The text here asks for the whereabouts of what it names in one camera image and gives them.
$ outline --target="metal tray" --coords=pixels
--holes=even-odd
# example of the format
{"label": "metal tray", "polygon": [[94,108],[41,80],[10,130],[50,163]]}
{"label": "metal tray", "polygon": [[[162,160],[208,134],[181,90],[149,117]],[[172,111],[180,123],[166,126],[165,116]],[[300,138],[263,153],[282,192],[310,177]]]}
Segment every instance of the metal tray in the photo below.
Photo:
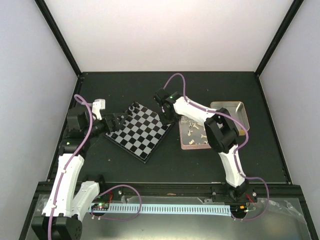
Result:
{"label": "metal tray", "polygon": [[187,116],[179,121],[180,143],[183,150],[210,149],[205,127]]}
{"label": "metal tray", "polygon": [[[245,109],[245,105],[241,101],[213,101],[210,104],[210,108],[219,110],[220,108],[225,108],[229,111],[231,117],[238,120],[247,131],[249,131],[249,121]],[[238,124],[235,124],[239,135],[243,136],[245,135],[245,131],[241,129],[241,127]]]}

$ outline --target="small white object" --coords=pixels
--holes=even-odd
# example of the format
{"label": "small white object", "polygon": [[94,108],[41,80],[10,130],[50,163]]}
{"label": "small white object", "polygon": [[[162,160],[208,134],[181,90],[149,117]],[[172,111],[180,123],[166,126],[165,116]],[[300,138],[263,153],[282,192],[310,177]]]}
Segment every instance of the small white object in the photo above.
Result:
{"label": "small white object", "polygon": [[96,115],[96,119],[102,120],[100,110],[106,109],[106,100],[96,99],[92,103],[92,113]]}
{"label": "small white object", "polygon": [[195,124],[195,123],[192,125],[192,127],[194,127],[194,128],[196,128],[196,129],[199,130],[199,127],[198,127],[197,124]]}

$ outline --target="silver tray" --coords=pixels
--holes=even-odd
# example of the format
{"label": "silver tray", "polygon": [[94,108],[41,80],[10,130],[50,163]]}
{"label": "silver tray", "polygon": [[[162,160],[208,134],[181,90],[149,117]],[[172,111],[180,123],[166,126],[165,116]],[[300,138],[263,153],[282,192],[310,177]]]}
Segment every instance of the silver tray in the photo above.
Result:
{"label": "silver tray", "polygon": [[[238,120],[247,131],[249,131],[249,121],[245,109],[245,105],[241,101],[213,101],[210,104],[210,108],[219,110],[220,108],[225,108],[229,111],[231,117]],[[245,135],[245,131],[236,123],[235,124],[239,135]]]}

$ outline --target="black corner edge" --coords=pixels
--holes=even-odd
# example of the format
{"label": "black corner edge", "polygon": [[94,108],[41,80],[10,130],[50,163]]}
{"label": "black corner edge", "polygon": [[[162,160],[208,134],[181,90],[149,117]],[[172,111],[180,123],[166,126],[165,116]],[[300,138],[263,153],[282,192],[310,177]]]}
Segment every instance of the black corner edge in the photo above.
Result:
{"label": "black corner edge", "polygon": [[34,216],[34,212],[36,210],[37,202],[38,202],[38,199],[34,199],[34,198],[31,201],[31,205],[28,210],[28,213],[26,214],[26,218],[24,220],[24,224],[23,224],[23,227],[22,227],[22,230],[20,233],[19,240],[25,240],[27,238],[27,234],[29,231],[31,220],[32,220],[32,217]]}
{"label": "black corner edge", "polygon": [[276,50],[278,44],[280,43],[282,37],[284,36],[285,32],[287,31],[290,23],[294,19],[296,13],[298,12],[301,4],[304,0],[293,0],[288,12],[286,13],[284,19],[282,20],[282,23],[280,24],[278,30],[276,31],[269,47],[267,48],[258,68],[255,71],[255,74],[260,76],[267,66],[272,54]]}
{"label": "black corner edge", "polygon": [[274,125],[274,121],[272,119],[272,116],[271,116],[271,113],[270,113],[270,109],[269,109],[269,106],[268,106],[268,103],[267,103],[267,99],[266,99],[266,96],[265,96],[265,93],[264,93],[264,90],[263,90],[263,87],[262,87],[262,84],[261,84],[261,81],[260,81],[260,78],[259,78],[258,75],[256,75],[256,82],[257,82],[258,87],[260,89],[260,92],[261,92],[261,95],[262,95],[262,98],[263,98],[263,102],[264,102],[264,106],[265,106],[266,112],[268,114],[269,121],[270,121],[271,128],[272,128],[272,132],[273,132],[273,135],[274,135],[274,138],[275,138],[276,146],[278,148],[278,151],[279,151],[279,154],[280,154],[280,157],[281,157],[281,160],[282,160],[283,174],[287,179],[287,184],[292,184],[292,180],[291,180],[289,169],[288,169],[288,166],[287,166],[287,163],[286,163],[286,160],[285,160],[285,156],[284,156],[284,153],[282,152],[282,148],[281,148],[280,141],[279,141],[279,138],[278,138],[278,135],[277,135],[277,131],[276,131],[276,128],[275,128],[275,125]]}
{"label": "black corner edge", "polygon": [[314,222],[311,218],[311,214],[308,208],[308,205],[306,202],[300,202],[301,205],[301,209],[303,212],[303,216],[304,219],[306,221],[306,225],[308,227],[309,233],[310,233],[310,237],[312,240],[319,240],[318,234],[317,234],[317,230],[315,228]]}
{"label": "black corner edge", "polygon": [[46,2],[44,0],[34,0],[37,4],[38,8],[40,9],[44,19],[46,20],[47,24],[49,25],[53,35],[55,36],[56,40],[58,41],[60,47],[62,48],[62,51],[64,52],[66,58],[68,59],[71,67],[73,68],[73,71],[75,75],[80,76],[82,74],[74,56],[72,55],[64,37],[62,36],[62,33],[60,32],[58,25],[56,24],[56,21],[54,17],[52,16]]}
{"label": "black corner edge", "polygon": [[[81,89],[81,86],[82,86],[82,83],[83,83],[84,79],[85,78],[82,75],[78,76],[76,84],[75,84],[75,87],[74,87],[74,90],[73,90],[73,93],[72,93],[72,97],[71,97],[71,101],[70,101],[68,109],[74,108],[76,106],[77,102],[76,102],[76,100],[74,98],[74,95],[78,94],[80,92],[80,89]],[[65,114],[64,123],[63,123],[62,130],[61,130],[61,133],[60,133],[60,136],[59,136],[59,139],[58,139],[55,151],[54,151],[54,155],[53,155],[53,159],[52,159],[52,162],[51,162],[51,165],[50,165],[49,173],[47,175],[47,179],[51,180],[51,179],[54,179],[56,177],[55,175],[53,175],[53,170],[55,168],[55,165],[58,163],[59,143],[61,142],[61,140],[63,138],[63,135],[64,135],[66,127],[67,127],[67,113]]]}

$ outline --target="chessboard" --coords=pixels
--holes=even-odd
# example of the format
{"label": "chessboard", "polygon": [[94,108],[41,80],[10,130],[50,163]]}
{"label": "chessboard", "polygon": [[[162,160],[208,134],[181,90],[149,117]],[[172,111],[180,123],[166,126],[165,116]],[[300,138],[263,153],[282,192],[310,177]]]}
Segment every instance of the chessboard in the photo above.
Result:
{"label": "chessboard", "polygon": [[162,125],[158,114],[138,102],[134,102],[125,113],[128,118],[122,130],[106,133],[105,136],[143,163],[147,163],[174,124]]}

